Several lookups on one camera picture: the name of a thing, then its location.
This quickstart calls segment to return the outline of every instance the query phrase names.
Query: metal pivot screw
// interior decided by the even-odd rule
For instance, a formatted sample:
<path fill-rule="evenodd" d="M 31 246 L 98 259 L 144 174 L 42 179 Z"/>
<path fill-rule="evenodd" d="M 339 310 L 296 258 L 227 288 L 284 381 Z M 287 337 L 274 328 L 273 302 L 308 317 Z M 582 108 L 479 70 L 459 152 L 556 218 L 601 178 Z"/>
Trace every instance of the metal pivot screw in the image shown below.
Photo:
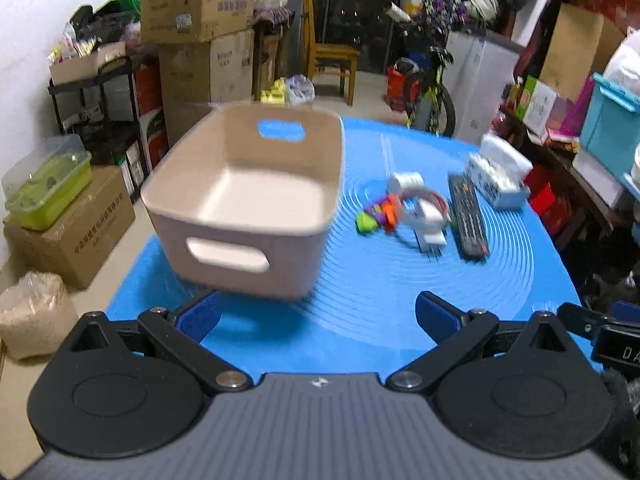
<path fill-rule="evenodd" d="M 398 388 L 410 390 L 422 384 L 422 376 L 410 370 L 400 370 L 391 376 L 391 383 Z"/>
<path fill-rule="evenodd" d="M 325 386 L 328 386 L 329 381 L 324 377 L 317 377 L 313 381 L 311 381 L 311 385 L 320 389 L 320 388 L 324 388 Z"/>
<path fill-rule="evenodd" d="M 236 370 L 227 370 L 216 375 L 216 383 L 223 388 L 242 388 L 247 382 L 247 376 Z"/>

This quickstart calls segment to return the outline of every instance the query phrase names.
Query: clear plastic lid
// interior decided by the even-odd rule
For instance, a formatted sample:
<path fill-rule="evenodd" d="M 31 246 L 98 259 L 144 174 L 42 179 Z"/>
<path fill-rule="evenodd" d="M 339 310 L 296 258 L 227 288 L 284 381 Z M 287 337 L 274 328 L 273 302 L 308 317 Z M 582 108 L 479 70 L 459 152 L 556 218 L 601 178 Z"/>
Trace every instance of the clear plastic lid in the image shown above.
<path fill-rule="evenodd" d="M 76 170 L 91 160 L 76 134 L 49 137 L 4 174 L 4 208 L 29 212 L 43 206 Z"/>

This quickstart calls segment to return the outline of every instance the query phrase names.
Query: green toy piece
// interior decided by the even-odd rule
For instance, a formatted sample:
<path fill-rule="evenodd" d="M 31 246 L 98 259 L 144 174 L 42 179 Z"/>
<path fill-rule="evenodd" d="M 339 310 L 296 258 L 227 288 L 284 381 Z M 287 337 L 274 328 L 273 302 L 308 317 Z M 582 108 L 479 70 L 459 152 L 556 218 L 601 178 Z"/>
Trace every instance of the green toy piece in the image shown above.
<path fill-rule="evenodd" d="M 366 235 L 377 230 L 380 226 L 376 219 L 365 213 L 364 211 L 356 216 L 356 230 L 361 235 Z"/>

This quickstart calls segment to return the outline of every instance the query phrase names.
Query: blue silicone mat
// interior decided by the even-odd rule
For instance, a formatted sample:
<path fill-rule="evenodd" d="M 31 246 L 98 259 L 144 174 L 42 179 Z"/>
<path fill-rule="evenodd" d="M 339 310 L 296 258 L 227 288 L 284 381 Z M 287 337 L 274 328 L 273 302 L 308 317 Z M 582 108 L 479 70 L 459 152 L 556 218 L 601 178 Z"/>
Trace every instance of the blue silicone mat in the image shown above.
<path fill-rule="evenodd" d="M 421 254 L 408 228 L 395 235 L 357 234 L 355 216 L 385 194 L 390 173 L 417 171 L 448 197 L 447 173 L 462 172 L 476 148 L 373 121 L 345 119 L 344 130 L 344 192 L 313 293 L 296 303 L 223 294 L 222 319 L 204 347 L 255 381 L 264 372 L 377 372 L 384 380 L 434 346 L 415 321 L 422 290 L 462 310 L 487 308 L 501 319 L 528 319 L 565 301 L 579 304 L 528 205 L 521 212 L 495 212 L 478 194 L 491 251 L 485 263 L 462 260 L 450 228 L 438 257 Z M 175 308 L 197 291 L 173 273 L 154 236 L 107 313 L 134 319 L 152 306 Z"/>

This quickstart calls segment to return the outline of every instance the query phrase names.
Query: orange toy piece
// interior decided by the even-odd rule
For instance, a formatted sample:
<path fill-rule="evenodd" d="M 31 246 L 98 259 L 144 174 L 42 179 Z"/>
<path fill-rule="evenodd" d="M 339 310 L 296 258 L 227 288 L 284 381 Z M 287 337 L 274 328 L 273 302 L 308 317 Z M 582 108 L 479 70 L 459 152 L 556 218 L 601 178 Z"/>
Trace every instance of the orange toy piece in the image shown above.
<path fill-rule="evenodd" d="M 396 217 L 396 208 L 394 206 L 394 202 L 398 199 L 393 195 L 389 195 L 388 198 L 390 199 L 388 202 L 380 204 L 380 211 L 386 216 L 386 224 L 383 226 L 385 232 L 391 233 L 396 230 L 398 225 L 398 217 Z"/>
<path fill-rule="evenodd" d="M 389 203 L 394 207 L 394 215 L 396 216 L 396 225 L 402 223 L 402 203 L 397 195 L 388 194 L 387 199 Z"/>

